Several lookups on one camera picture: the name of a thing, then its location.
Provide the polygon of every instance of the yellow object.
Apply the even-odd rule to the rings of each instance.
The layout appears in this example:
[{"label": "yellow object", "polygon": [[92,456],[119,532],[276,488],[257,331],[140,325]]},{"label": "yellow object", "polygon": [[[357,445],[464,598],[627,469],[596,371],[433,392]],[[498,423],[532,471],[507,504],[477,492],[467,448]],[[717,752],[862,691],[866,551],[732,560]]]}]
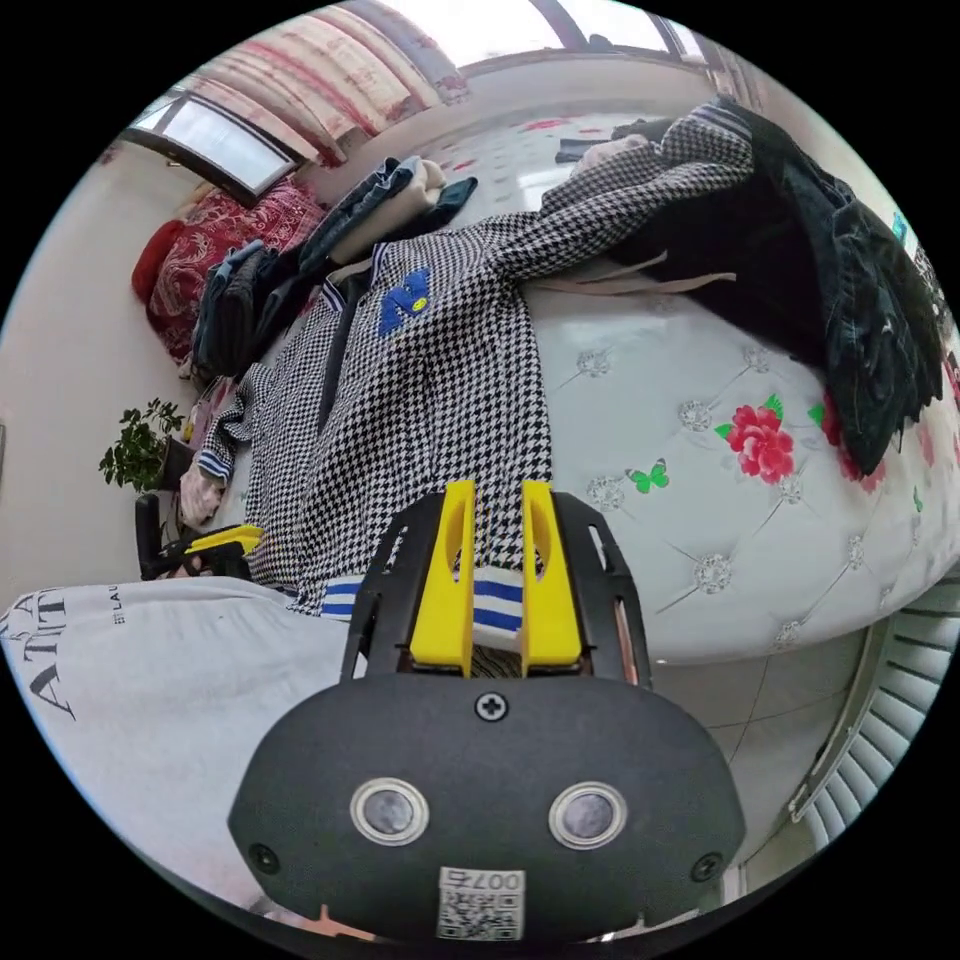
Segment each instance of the yellow object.
[{"label": "yellow object", "polygon": [[192,553],[200,553],[202,550],[212,550],[215,547],[236,542],[243,548],[243,555],[246,556],[260,543],[262,538],[263,531],[259,527],[254,527],[248,523],[239,524],[236,527],[227,527],[226,530],[217,530],[206,537],[197,537],[184,550],[184,554],[189,556]]},{"label": "yellow object", "polygon": [[[440,526],[410,641],[415,663],[459,667],[470,676],[473,656],[473,553],[476,487],[447,485]],[[457,556],[460,557],[459,572]]]},{"label": "yellow object", "polygon": [[[537,555],[543,564],[537,573]],[[531,667],[569,667],[580,659],[580,628],[550,484],[523,484],[523,676]]]}]

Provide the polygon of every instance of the screw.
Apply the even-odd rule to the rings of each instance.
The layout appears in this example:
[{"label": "screw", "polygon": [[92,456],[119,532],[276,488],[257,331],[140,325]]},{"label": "screw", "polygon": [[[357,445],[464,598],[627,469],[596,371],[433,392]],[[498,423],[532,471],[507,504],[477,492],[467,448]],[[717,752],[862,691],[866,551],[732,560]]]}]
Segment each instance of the screw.
[{"label": "screw", "polygon": [[280,860],[277,855],[262,843],[255,843],[250,847],[250,859],[261,873],[272,875],[280,872]]},{"label": "screw", "polygon": [[507,715],[507,701],[499,693],[485,693],[474,704],[477,716],[488,723],[496,723]]},{"label": "screw", "polygon": [[712,880],[723,864],[723,857],[719,853],[704,854],[690,871],[690,879],[694,883],[706,883]]}]

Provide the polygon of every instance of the red pillow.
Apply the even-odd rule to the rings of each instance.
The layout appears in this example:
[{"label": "red pillow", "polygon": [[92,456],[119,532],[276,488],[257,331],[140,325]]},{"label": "red pillow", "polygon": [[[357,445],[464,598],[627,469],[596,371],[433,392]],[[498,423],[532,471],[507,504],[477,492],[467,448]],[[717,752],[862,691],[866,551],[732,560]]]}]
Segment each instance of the red pillow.
[{"label": "red pillow", "polygon": [[150,299],[163,261],[167,259],[185,226],[182,220],[170,220],[147,241],[131,277],[133,292],[141,302],[146,303]]}]

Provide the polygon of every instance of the printed number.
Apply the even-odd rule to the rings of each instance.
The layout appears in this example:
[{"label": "printed number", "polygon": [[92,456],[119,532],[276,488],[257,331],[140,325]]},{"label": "printed number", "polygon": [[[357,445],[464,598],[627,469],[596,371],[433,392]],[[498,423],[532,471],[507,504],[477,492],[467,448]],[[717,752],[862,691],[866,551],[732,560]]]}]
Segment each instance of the printed number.
[{"label": "printed number", "polygon": [[515,873],[478,873],[474,890],[519,890],[520,878]]}]

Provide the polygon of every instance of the bed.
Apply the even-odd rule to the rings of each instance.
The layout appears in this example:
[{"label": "bed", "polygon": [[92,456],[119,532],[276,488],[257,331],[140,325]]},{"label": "bed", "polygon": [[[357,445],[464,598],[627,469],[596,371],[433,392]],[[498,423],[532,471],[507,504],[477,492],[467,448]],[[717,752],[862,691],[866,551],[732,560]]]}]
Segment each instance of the bed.
[{"label": "bed", "polygon": [[[539,205],[569,174],[554,163],[562,136],[608,136],[626,119],[564,114],[422,152],[479,178],[457,226]],[[909,603],[960,555],[951,389],[862,477],[838,445],[822,379],[692,300],[538,289],[526,298],[554,486],[605,513],[652,659],[735,660],[841,636]],[[248,468],[241,454],[215,525],[242,519]],[[512,599],[498,610],[518,625],[519,581],[503,579]],[[329,615],[348,613],[341,603]]]}]

